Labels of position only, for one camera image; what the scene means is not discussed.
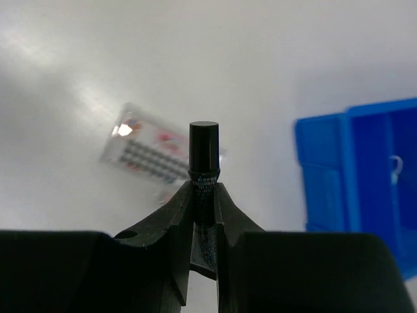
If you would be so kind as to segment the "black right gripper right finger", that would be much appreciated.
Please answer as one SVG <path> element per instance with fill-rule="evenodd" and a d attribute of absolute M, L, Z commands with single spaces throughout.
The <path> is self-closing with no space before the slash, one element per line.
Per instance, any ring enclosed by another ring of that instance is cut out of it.
<path fill-rule="evenodd" d="M 220 312 L 414 312 L 376 235 L 265 231 L 214 191 Z"/>

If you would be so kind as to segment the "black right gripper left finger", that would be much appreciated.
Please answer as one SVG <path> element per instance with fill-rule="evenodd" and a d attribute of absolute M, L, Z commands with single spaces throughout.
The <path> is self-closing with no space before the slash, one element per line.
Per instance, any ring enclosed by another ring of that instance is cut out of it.
<path fill-rule="evenodd" d="M 1 232 L 2 312 L 179 312 L 186 304 L 192 185 L 112 237 Z"/>

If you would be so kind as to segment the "black mascara tube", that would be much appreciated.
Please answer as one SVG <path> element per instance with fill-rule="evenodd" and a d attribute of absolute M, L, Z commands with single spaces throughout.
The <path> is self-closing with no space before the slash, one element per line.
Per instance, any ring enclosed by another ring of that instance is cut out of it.
<path fill-rule="evenodd" d="M 196 121 L 189 127 L 189 168 L 194 220 L 190 269 L 216 279 L 214 189 L 220 176 L 219 124 Z"/>

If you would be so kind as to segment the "clear false eyelash box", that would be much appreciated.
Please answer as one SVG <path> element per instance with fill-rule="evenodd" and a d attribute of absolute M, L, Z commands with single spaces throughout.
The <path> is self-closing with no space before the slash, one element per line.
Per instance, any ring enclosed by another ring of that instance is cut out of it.
<path fill-rule="evenodd" d="M 107 140 L 102 161 L 156 183 L 165 203 L 190 181 L 189 128 L 183 130 L 132 103 L 122 107 Z M 225 151 L 220 147 L 220 164 Z"/>

